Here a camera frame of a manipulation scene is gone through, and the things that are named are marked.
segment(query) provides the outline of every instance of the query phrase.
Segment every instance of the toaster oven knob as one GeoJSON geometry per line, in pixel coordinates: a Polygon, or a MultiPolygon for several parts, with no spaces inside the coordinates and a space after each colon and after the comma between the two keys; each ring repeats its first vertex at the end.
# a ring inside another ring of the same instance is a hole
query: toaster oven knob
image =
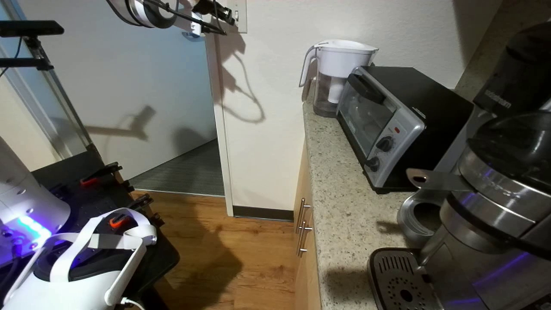
{"type": "Polygon", "coordinates": [[[365,165],[368,166],[372,172],[377,172],[379,169],[379,158],[377,156],[372,157],[365,161],[365,165]]]}
{"type": "Polygon", "coordinates": [[[383,152],[388,152],[392,148],[393,143],[394,140],[392,139],[392,136],[386,136],[381,138],[375,146],[383,152]]]}

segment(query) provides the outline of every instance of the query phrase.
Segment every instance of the wooden cabinet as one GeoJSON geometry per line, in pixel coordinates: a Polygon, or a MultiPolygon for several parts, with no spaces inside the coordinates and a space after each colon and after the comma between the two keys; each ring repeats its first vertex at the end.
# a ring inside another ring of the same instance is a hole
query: wooden cabinet
{"type": "Polygon", "coordinates": [[[319,310],[320,286],[317,276],[312,191],[306,145],[302,151],[295,201],[296,278],[295,310],[319,310]]]}

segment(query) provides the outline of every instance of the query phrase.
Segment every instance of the baseboard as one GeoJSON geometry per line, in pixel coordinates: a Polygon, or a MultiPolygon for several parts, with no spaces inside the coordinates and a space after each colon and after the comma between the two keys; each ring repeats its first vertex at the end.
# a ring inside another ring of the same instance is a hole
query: baseboard
{"type": "Polygon", "coordinates": [[[234,216],[259,218],[261,220],[272,220],[272,221],[284,221],[284,222],[293,221],[292,210],[264,209],[264,208],[255,208],[255,207],[245,207],[245,206],[234,206],[234,216]]]}

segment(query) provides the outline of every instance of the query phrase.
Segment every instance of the light switch plate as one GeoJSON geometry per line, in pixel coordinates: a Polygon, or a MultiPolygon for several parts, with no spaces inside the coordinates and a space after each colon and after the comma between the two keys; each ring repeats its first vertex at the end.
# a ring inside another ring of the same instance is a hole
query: light switch plate
{"type": "Polygon", "coordinates": [[[228,8],[235,18],[237,32],[247,33],[247,0],[228,0],[228,8]]]}

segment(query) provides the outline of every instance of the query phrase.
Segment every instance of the white cable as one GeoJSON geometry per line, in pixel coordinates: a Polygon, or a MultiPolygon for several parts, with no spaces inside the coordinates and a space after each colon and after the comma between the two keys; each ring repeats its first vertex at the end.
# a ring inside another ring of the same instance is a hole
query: white cable
{"type": "Polygon", "coordinates": [[[133,304],[134,306],[140,308],[141,310],[145,310],[145,308],[144,308],[141,304],[139,304],[139,302],[136,302],[136,301],[134,301],[134,300],[132,300],[132,299],[123,297],[123,298],[121,299],[121,304],[127,304],[127,303],[131,303],[131,304],[133,304]]]}

